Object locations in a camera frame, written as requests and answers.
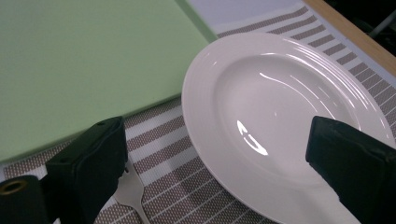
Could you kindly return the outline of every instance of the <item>green cutting board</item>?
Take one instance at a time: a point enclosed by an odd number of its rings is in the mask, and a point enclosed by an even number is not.
[[[179,96],[207,44],[175,1],[2,1],[0,161]]]

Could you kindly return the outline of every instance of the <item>plate center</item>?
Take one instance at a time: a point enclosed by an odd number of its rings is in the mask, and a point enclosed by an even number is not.
[[[279,55],[244,58],[218,79],[216,111],[233,139],[231,153],[253,172],[301,185],[321,183],[305,161],[315,115],[355,125],[346,100],[322,74]]]

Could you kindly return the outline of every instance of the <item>wooden table edge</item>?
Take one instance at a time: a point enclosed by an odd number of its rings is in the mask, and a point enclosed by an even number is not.
[[[304,0],[320,16],[396,77],[396,57],[323,0]]]

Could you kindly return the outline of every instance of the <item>fork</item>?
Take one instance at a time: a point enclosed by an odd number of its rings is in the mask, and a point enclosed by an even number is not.
[[[131,206],[144,224],[149,224],[149,219],[142,206],[144,186],[130,160],[125,165],[125,172],[119,178],[119,186],[114,193],[116,201],[122,205]]]

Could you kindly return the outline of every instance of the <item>white plate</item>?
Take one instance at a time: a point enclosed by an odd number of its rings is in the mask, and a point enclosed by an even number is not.
[[[384,115],[356,78],[280,35],[230,35],[207,46],[187,72],[182,107],[211,174],[281,223],[359,223],[304,159],[315,115],[395,147]]]

